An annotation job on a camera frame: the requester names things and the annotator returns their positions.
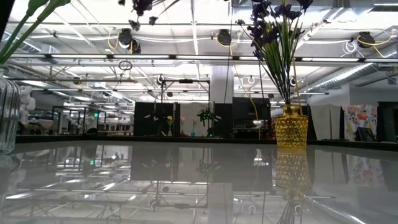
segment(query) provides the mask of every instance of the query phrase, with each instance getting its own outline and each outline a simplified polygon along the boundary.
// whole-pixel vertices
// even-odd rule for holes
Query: ceiling
[[[232,28],[232,37],[235,40],[231,50],[233,55],[252,56],[253,48],[251,41],[243,33],[240,26],[232,23],[237,19],[249,22],[251,14],[250,1],[239,4],[234,1],[231,7],[230,1],[223,0],[181,0],[162,14],[156,21],[155,26],[148,24],[150,16],[158,16],[172,0],[166,0],[157,5],[153,10],[145,12],[139,18],[140,31],[133,31],[133,36],[139,41],[142,54],[167,54],[167,55],[228,55],[229,48],[223,47],[215,38],[220,29]],[[22,19],[27,10],[28,0],[16,0],[6,30],[11,33],[17,23]],[[128,50],[120,47],[112,49],[116,45],[115,38],[122,28],[129,28],[129,19],[136,21],[135,12],[131,12],[132,2],[126,1],[126,6],[120,6],[115,0],[81,1],[72,0],[71,4],[57,8],[41,25],[36,28],[28,43],[34,46],[50,45],[57,49],[60,54],[129,54]],[[359,32],[368,31],[376,42],[383,42],[391,36],[395,29],[397,12],[371,11],[372,7],[341,8],[335,14],[330,23],[322,23],[322,20],[330,16],[336,9],[324,4],[311,7],[302,17],[303,28],[306,32],[312,30],[312,36],[304,42],[297,50],[296,57],[368,57],[375,55],[373,48],[357,48],[352,54],[345,53],[347,40],[356,38]],[[29,28],[35,18],[41,13],[40,8],[22,28],[22,32]],[[386,44],[380,45],[382,50],[395,44],[396,38],[391,38]],[[34,60],[13,59],[12,63],[18,67],[28,68],[28,75],[39,74],[38,77],[49,77],[50,67],[33,63]],[[191,78],[209,80],[214,64],[206,62],[182,62],[181,60],[130,60],[134,68],[123,72],[113,65],[102,66],[53,66],[52,75],[57,73],[56,78],[90,78],[102,79],[104,82],[121,78],[122,80],[133,79],[137,83],[106,82],[107,88],[112,89],[134,89],[154,90],[158,89],[156,78],[162,74],[170,80]],[[297,65],[297,78],[302,80],[302,86],[309,86],[313,82],[321,80],[330,73],[341,67],[354,65],[323,66],[322,64],[300,64]],[[239,63],[232,68],[235,78],[236,90],[260,90],[260,74],[263,76],[264,91],[276,91],[273,83],[267,78],[264,69],[255,63]],[[48,83],[52,86],[63,85],[67,88],[87,88],[86,83],[74,85],[72,82]],[[169,90],[204,90],[203,87],[194,84],[173,84]],[[98,92],[87,93],[93,98],[100,98]],[[153,101],[153,96],[148,93],[123,93],[124,96],[133,101]],[[244,93],[235,93],[236,96],[244,96]],[[207,100],[207,93],[186,93],[170,98],[171,100]]]

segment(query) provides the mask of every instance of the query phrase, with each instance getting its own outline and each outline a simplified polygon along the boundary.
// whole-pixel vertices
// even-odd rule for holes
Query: green plant
[[[290,104],[290,69],[302,28],[302,25],[299,27],[299,17],[302,15],[301,11],[304,10],[305,13],[313,2],[297,1],[300,3],[298,12],[291,11],[292,5],[286,4],[285,0],[275,9],[271,8],[269,1],[252,0],[258,3],[253,5],[251,15],[254,26],[247,28],[250,35],[243,29],[252,40],[252,47],[256,48],[254,56],[266,63],[267,68],[262,63],[261,65],[287,105]],[[241,19],[236,23],[241,27],[245,24]]]
[[[21,30],[21,28],[25,24],[25,22],[28,20],[28,18],[30,16],[32,16],[39,7],[48,3],[48,1],[49,0],[30,0],[29,1],[28,10],[26,12],[26,15],[19,22],[18,26],[16,27],[14,32],[11,34],[10,38],[8,38],[8,41],[6,42],[5,46],[3,47],[3,49],[0,52],[0,64],[1,65],[7,62],[7,60],[17,50],[17,48],[21,45],[21,43],[23,43],[23,41],[26,40],[26,38],[33,32],[33,30],[35,30],[36,27],[40,25],[40,23],[42,23],[51,13],[53,13],[53,11],[56,8],[70,3],[70,0],[50,0],[50,3],[47,5],[47,7],[37,17],[36,22],[34,22],[31,25],[31,27],[22,35],[22,37],[20,37],[17,40],[17,42],[10,48],[11,44],[15,41],[17,34]]]

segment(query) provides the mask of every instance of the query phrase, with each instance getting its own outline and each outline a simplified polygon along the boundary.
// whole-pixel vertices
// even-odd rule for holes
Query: glossy table surface
[[[0,223],[398,223],[398,152],[70,141],[0,156]]]

